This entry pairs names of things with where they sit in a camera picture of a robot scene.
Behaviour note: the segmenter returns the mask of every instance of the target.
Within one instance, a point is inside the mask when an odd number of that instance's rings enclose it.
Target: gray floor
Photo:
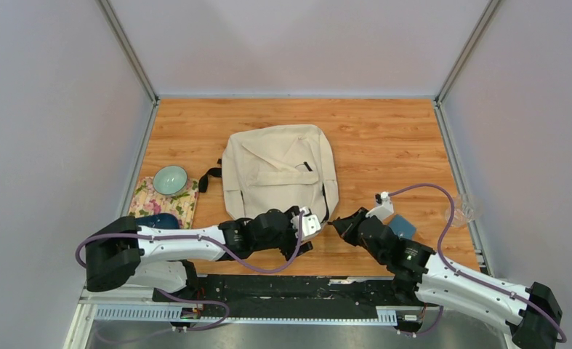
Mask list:
[[[428,312],[432,322],[437,312]],[[169,325],[161,322],[99,321],[93,325],[108,340],[147,336]],[[433,333],[419,338],[397,335],[393,328],[376,326],[303,326],[228,324],[205,332],[168,332],[140,342],[109,345],[89,339],[87,349],[505,349],[495,329],[462,314],[447,311]]]

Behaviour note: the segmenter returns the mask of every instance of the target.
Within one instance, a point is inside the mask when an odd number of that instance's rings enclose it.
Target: wooden tabletop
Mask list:
[[[171,99],[162,100],[140,175],[152,176],[176,164],[200,178],[216,166],[236,132],[285,124],[314,124],[326,134],[335,160],[339,204],[331,216],[346,217],[374,206],[374,195],[419,182],[456,194],[450,165],[430,100]],[[446,197],[432,188],[393,198],[395,212],[417,228],[414,239],[435,249],[446,221]],[[220,179],[212,178],[196,203],[193,227],[230,220]],[[332,227],[313,239],[313,251],[279,275],[390,276],[361,247],[343,242]],[[447,257],[478,269],[470,233],[451,228],[443,244]],[[237,262],[194,260],[199,273],[252,274]],[[278,250],[255,252],[247,262],[275,268]]]

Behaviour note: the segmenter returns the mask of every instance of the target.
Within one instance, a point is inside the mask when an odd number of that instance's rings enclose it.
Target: floral cloth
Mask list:
[[[155,191],[153,177],[144,177],[136,185],[134,198],[129,205],[129,214],[144,217],[158,213],[170,213],[179,220],[181,228],[189,229],[196,210],[197,199],[198,180],[189,179],[183,193],[168,197]]]

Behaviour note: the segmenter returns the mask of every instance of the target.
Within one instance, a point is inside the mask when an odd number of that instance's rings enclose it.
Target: green bowl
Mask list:
[[[188,173],[179,166],[167,166],[157,171],[153,178],[155,191],[165,196],[176,196],[183,192],[188,182]]]

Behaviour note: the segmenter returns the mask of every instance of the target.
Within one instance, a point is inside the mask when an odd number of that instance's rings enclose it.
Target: white backdrop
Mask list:
[[[0,0],[0,348],[61,348],[149,113],[95,1]]]
[[[549,285],[572,348],[572,1],[505,1],[446,113],[494,271]]]
[[[112,0],[159,95],[436,95],[486,0]]]

